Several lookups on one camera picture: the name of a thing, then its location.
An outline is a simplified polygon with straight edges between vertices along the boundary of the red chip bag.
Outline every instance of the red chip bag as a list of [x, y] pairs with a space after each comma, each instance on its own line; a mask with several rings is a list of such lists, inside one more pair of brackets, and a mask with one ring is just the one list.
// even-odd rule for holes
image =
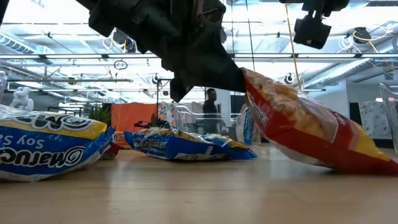
[[289, 158], [341, 172], [398, 175], [398, 164], [354, 121], [287, 85], [243, 73], [257, 127]]

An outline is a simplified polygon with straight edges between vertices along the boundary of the blue snack bag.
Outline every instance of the blue snack bag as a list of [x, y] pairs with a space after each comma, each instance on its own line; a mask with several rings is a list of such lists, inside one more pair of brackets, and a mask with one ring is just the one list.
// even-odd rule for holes
[[0, 105], [0, 180], [35, 182], [90, 165], [113, 133], [86, 118]]
[[188, 134], [177, 129], [145, 129], [124, 132], [127, 143], [135, 150], [167, 160], [207, 161], [216, 159], [254, 159], [247, 146], [217, 134]]

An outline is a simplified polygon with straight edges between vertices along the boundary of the wooden table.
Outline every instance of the wooden table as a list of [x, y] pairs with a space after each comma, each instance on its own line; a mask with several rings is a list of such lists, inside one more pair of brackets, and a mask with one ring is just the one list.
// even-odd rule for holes
[[256, 152], [179, 164], [121, 151], [46, 181], [0, 184], [0, 223], [398, 223], [398, 179], [335, 175], [270, 146]]

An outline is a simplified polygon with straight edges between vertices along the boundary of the maruchan bag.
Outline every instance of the maruchan bag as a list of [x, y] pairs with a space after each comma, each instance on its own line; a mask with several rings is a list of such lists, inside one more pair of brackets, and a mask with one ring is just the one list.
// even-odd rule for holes
[[261, 135], [256, 127], [248, 106], [243, 105], [240, 115], [236, 118], [236, 139], [245, 145], [260, 144]]
[[286, 156], [340, 172], [398, 174], [398, 164], [354, 121], [271, 78], [243, 73], [257, 126]]
[[147, 155], [176, 161], [254, 159], [247, 146], [217, 134], [188, 134], [177, 129], [145, 129], [124, 132], [130, 146]]
[[0, 105], [0, 180], [34, 182], [97, 161], [114, 133], [67, 114]]

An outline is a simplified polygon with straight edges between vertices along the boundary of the person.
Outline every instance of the person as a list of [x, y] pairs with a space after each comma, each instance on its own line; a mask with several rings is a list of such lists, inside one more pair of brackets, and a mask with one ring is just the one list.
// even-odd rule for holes
[[220, 122], [217, 118], [220, 118], [218, 114], [217, 107], [215, 105], [215, 101], [217, 100], [217, 92], [213, 88], [209, 88], [207, 90], [207, 100], [203, 105], [203, 113], [205, 114], [203, 117], [205, 118], [204, 129], [208, 134], [215, 134], [218, 132], [217, 124]]

